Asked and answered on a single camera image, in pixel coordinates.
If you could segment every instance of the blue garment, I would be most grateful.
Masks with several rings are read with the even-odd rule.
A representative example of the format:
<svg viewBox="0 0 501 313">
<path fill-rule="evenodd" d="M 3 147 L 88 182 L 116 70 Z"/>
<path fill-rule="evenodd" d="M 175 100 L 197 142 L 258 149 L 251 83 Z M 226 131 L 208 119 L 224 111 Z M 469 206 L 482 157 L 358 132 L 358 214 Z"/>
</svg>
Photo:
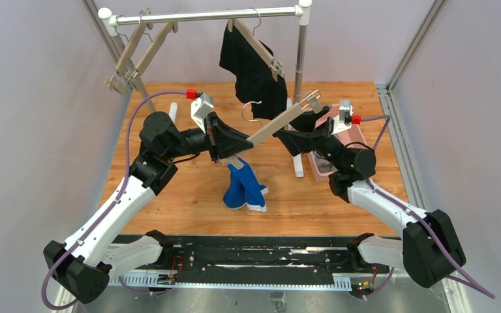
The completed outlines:
<svg viewBox="0 0 501 313">
<path fill-rule="evenodd" d="M 264 194 L 268 192 L 266 186 L 261 185 L 248 163 L 239 159 L 243 167 L 238 170 L 229 164 L 230 186 L 224 194 L 224 204 L 231 210 L 236 210 L 244 206 L 254 211 L 266 211 L 266 200 Z"/>
</svg>

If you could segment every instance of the black garment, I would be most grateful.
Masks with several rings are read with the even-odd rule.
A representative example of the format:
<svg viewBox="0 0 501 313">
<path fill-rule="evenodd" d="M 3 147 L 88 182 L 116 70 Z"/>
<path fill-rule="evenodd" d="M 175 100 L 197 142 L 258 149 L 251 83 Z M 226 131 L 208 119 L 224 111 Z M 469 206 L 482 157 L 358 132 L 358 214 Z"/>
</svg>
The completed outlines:
<svg viewBox="0 0 501 313">
<path fill-rule="evenodd" d="M 262 45 L 273 55 L 263 42 Z M 277 82 L 271 75 L 271 69 L 236 27 L 230 32 L 226 27 L 220 52 L 220 67 L 229 70 L 237 77 L 235 95 L 242 103 L 262 101 L 251 104 L 255 119 L 274 119 L 287 107 L 287 86 L 285 79 L 277 76 Z M 291 122 L 298 131 L 311 132 L 315 122 L 329 109 L 313 114 L 306 112 Z"/>
</svg>

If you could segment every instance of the metal hanger hook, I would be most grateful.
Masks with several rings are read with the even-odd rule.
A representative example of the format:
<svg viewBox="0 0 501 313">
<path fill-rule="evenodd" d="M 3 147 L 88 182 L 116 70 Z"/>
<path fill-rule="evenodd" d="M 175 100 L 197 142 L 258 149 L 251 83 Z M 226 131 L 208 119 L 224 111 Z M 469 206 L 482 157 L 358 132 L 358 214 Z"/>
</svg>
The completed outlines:
<svg viewBox="0 0 501 313">
<path fill-rule="evenodd" d="M 137 27 L 141 27 L 141 17 L 143 17 L 143 15 L 147 15 L 147 12 L 142 12 L 141 14 L 139 14 L 139 22 L 137 23 Z M 153 42 L 153 37 L 151 37 L 151 34 L 147 33 L 147 32 L 144 32 L 143 34 L 149 36 L 149 40 L 151 42 Z"/>
<path fill-rule="evenodd" d="M 253 9 L 257 14 L 258 14 L 258 25 L 254 26 L 254 28 L 252 29 L 252 35 L 254 36 L 254 30 L 256 30 L 257 28 L 260 27 L 260 25 L 262 24 L 262 17 L 260 16 L 260 13 L 258 12 L 258 10 L 256 10 L 255 8 L 251 8 Z"/>
<path fill-rule="evenodd" d="M 264 124 L 262 124 L 262 122 L 259 120 L 259 119 L 247 119 L 245 117 L 245 108 L 247 108 L 247 106 L 249 104 L 262 104 L 262 101 L 249 101 L 247 103 L 245 103 L 245 105 L 243 106 L 243 109 L 241 110 L 241 117 L 246 120 L 247 122 L 259 122 L 260 123 L 260 126 L 264 127 Z"/>
<path fill-rule="evenodd" d="M 119 31 L 118 31 L 118 19 L 121 18 L 123 15 L 118 15 L 116 16 L 116 21 L 114 23 L 114 31 L 116 31 L 116 33 L 120 36 L 124 36 L 126 37 L 126 42 L 129 42 L 129 38 L 126 34 L 121 34 Z"/>
</svg>

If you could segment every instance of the wooden floor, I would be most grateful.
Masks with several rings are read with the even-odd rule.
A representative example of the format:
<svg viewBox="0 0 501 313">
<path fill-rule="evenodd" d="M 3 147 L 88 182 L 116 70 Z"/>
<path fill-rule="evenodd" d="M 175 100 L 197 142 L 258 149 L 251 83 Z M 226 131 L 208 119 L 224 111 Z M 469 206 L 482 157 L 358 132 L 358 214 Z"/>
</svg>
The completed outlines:
<svg viewBox="0 0 501 313">
<path fill-rule="evenodd" d="M 248 135 L 260 127 L 241 118 L 242 104 L 235 97 L 234 83 L 149 83 L 149 93 L 166 89 L 195 88 L 214 98 L 215 111 L 231 127 Z M 303 91 L 319 89 L 322 104 L 338 104 L 349 98 L 354 113 L 363 117 L 380 115 L 381 105 L 373 83 L 304 83 Z M 289 94 L 293 85 L 288 84 Z M 141 101 L 134 93 L 129 115 Z M 155 98 L 155 106 L 168 112 L 171 102 L 178 102 L 176 125 L 179 130 L 194 128 L 190 119 L 190 101 L 182 96 Z M 139 149 L 139 131 L 148 111 L 143 107 L 136 116 L 130 135 L 132 159 Z M 382 127 L 381 121 L 363 123 L 361 129 L 368 143 L 373 143 Z M 124 134 L 126 122 L 104 191 L 107 198 L 124 174 Z M 305 176 L 294 175 L 291 156 L 276 138 L 270 138 L 245 154 L 245 160 L 257 169 L 259 182 L 269 188 L 267 212 L 250 211 L 246 207 L 230 211 L 222 196 L 229 185 L 229 170 L 210 161 L 207 153 L 197 159 L 178 164 L 179 171 L 168 186 L 146 205 L 125 227 L 125 233 L 159 230 L 178 235 L 359 235 L 374 232 L 394 235 L 392 230 L 365 210 L 347 204 L 332 195 L 328 183 L 316 183 L 307 158 L 303 158 Z M 377 149 L 377 174 L 374 180 L 386 190 L 406 200 L 401 174 L 391 140 L 386 134 Z"/>
</svg>

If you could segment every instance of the white wall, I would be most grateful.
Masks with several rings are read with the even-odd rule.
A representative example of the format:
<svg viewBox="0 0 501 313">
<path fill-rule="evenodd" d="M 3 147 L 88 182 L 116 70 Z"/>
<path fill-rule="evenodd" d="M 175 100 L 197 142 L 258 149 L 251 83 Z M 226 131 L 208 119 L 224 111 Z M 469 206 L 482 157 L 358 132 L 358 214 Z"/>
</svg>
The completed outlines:
<svg viewBox="0 0 501 313">
<path fill-rule="evenodd" d="M 449 213 L 474 312 L 501 312 L 501 1 L 448 1 L 395 91 L 428 209 Z"/>
<path fill-rule="evenodd" d="M 297 0 L 95 0 L 113 14 L 137 16 L 143 8 L 153 13 L 200 12 L 227 8 L 291 7 Z M 433 0 L 314 0 L 308 29 L 304 79 L 306 81 L 375 81 L 387 83 L 414 37 Z M 248 19 L 253 28 L 258 19 Z M 146 82 L 232 81 L 218 66 L 226 21 L 180 23 L 170 34 L 143 76 Z M 157 29 L 150 31 L 154 36 Z M 119 30 L 131 35 L 133 27 Z M 264 18 L 256 36 L 283 64 L 286 79 L 294 80 L 298 19 Z M 149 44 L 142 43 L 139 60 Z"/>
<path fill-rule="evenodd" d="M 0 0 L 0 312 L 48 312 L 43 248 L 97 208 L 127 108 L 113 66 L 80 1 Z"/>
</svg>

